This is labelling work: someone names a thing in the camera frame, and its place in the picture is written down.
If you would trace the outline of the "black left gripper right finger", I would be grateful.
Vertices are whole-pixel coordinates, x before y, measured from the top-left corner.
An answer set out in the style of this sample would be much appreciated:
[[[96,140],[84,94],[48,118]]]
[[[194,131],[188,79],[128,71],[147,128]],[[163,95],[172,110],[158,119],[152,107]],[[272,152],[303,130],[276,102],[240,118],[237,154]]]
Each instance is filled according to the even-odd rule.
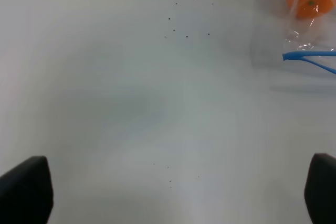
[[[335,223],[335,157],[314,154],[304,190],[312,223]]]

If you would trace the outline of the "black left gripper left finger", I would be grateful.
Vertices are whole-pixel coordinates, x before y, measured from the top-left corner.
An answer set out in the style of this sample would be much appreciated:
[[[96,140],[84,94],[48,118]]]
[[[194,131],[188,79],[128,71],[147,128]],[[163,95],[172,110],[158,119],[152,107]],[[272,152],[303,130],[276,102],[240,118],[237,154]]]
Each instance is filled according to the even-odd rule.
[[[1,176],[1,223],[47,223],[53,206],[47,157],[32,156]]]

